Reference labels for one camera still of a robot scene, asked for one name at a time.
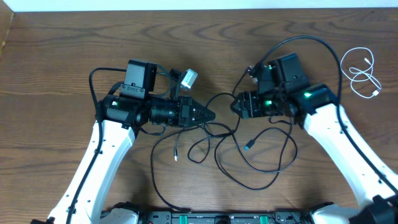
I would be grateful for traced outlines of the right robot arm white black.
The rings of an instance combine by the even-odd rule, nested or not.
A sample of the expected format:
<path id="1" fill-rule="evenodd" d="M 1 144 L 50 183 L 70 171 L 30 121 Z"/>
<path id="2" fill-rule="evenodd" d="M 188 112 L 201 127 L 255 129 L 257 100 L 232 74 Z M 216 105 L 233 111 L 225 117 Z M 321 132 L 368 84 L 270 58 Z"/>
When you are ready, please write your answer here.
<path id="1" fill-rule="evenodd" d="M 292 117 L 343 174 L 358 208 L 323 205 L 310 212 L 312 223 L 397 223 L 397 174 L 361 137 L 325 84 L 291 91 L 245 91 L 232 102 L 231 109 L 243 119 Z"/>

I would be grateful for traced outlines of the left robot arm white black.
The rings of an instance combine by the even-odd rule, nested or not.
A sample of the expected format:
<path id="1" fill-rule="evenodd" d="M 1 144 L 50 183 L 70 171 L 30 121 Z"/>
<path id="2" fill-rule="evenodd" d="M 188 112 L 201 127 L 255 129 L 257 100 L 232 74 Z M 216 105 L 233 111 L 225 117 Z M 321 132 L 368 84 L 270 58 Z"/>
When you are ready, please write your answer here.
<path id="1" fill-rule="evenodd" d="M 90 143 L 64 196 L 46 223 L 138 223 L 137 212 L 114 208 L 102 216 L 118 167 L 147 122 L 191 128 L 214 120 L 214 112 L 189 96 L 144 100 L 107 95 L 96 103 Z"/>

